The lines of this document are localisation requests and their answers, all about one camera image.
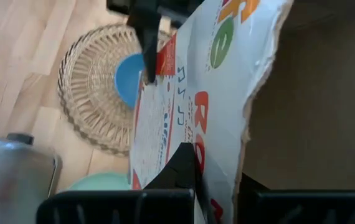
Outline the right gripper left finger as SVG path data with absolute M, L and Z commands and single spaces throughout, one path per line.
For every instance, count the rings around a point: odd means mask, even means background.
M 217 224 L 191 143 L 180 143 L 144 189 L 144 224 Z

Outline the silver toaster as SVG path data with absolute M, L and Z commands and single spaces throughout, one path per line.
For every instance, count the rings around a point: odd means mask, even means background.
M 23 133 L 0 139 L 0 224 L 36 224 L 39 205 L 56 190 L 62 160 L 33 143 Z

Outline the white cereal box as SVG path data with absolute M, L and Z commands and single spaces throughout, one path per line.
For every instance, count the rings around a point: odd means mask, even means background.
M 142 83 L 130 151 L 133 189 L 143 189 L 189 142 L 211 218 L 237 221 L 252 100 L 268 78 L 293 0 L 204 0 L 158 54 Z

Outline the pale green plate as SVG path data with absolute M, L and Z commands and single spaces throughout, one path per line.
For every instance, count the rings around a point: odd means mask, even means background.
M 131 190 L 131 185 L 126 175 L 103 172 L 76 181 L 69 190 Z

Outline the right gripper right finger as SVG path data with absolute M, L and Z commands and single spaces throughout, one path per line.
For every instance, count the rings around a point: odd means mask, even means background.
M 237 224 L 254 224 L 259 219 L 259 194 L 269 188 L 242 173 L 237 203 Z

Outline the round woven placemat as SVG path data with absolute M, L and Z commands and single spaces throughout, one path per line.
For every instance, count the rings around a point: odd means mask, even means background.
M 131 54 L 141 54 L 133 28 L 100 26 L 70 46 L 57 81 L 60 105 L 74 131 L 96 149 L 118 157 L 130 153 L 135 108 L 118 96 L 114 76 L 119 63 Z M 141 72 L 139 86 L 147 84 Z

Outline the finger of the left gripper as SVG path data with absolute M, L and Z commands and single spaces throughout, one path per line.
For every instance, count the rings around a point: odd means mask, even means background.
M 153 83 L 156 79 L 158 30 L 161 16 L 152 10 L 132 9 L 127 24 L 134 28 L 139 40 L 147 80 Z

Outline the blue bowl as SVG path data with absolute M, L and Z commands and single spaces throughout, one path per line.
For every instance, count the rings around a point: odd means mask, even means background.
M 139 78 L 144 69 L 143 56 L 131 54 L 117 66 L 114 84 L 118 96 L 130 108 L 134 109 L 138 96 Z

